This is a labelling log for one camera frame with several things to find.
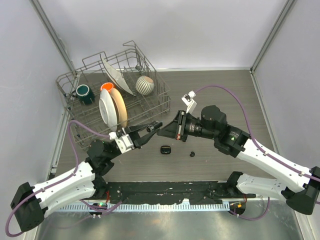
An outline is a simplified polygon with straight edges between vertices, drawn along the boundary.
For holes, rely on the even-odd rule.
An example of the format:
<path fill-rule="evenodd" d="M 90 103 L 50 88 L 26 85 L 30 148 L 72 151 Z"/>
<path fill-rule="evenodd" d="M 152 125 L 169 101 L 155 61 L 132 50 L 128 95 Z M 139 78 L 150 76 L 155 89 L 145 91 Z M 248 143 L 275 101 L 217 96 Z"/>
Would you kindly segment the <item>glossy black charging case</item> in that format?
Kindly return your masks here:
<path fill-rule="evenodd" d="M 169 145 L 163 145 L 160 147 L 160 153 L 163 155 L 169 155 L 172 152 L 172 148 Z"/>

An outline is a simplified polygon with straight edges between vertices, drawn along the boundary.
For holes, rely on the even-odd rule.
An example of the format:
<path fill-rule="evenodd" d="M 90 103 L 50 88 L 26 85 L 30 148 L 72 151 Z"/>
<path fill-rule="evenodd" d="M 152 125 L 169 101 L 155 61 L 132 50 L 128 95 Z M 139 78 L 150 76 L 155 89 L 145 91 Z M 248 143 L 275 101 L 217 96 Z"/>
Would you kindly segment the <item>dusty black oval case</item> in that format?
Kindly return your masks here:
<path fill-rule="evenodd" d="M 147 125 L 146 130 L 148 133 L 154 132 L 158 129 L 160 129 L 163 125 L 162 121 L 153 121 L 149 125 Z"/>

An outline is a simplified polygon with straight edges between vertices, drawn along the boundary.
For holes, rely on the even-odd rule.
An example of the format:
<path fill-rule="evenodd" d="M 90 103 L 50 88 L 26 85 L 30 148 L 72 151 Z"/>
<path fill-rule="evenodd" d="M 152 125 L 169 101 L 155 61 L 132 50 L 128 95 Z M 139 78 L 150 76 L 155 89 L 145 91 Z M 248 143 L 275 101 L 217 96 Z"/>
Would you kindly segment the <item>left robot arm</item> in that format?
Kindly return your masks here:
<path fill-rule="evenodd" d="M 161 121 L 129 126 L 108 134 L 96 133 L 99 139 L 93 140 L 87 150 L 85 161 L 75 160 L 75 167 L 57 177 L 35 185 L 21 184 L 12 201 L 10 213 L 5 224 L 9 237 L 9 225 L 15 218 L 22 233 L 40 225 L 45 218 L 74 201 L 87 198 L 102 199 L 107 192 L 103 179 L 114 166 L 113 159 L 129 151 L 140 149 L 157 133 L 163 125 Z"/>

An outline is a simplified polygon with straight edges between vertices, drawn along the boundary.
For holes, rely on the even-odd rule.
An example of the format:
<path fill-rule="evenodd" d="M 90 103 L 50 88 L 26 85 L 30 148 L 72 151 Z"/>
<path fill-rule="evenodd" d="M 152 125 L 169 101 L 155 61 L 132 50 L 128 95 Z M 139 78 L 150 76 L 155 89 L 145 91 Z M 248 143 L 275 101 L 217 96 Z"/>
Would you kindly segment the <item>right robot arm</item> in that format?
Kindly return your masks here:
<path fill-rule="evenodd" d="M 157 135 L 185 142 L 188 136 L 214 142 L 221 153 L 248 162 L 273 178 L 233 172 L 226 193 L 233 198 L 254 194 L 284 201 L 293 210 L 311 215 L 320 193 L 320 169 L 292 162 L 260 144 L 249 133 L 227 123 L 227 116 L 215 105 L 206 106 L 196 118 L 183 110 Z"/>

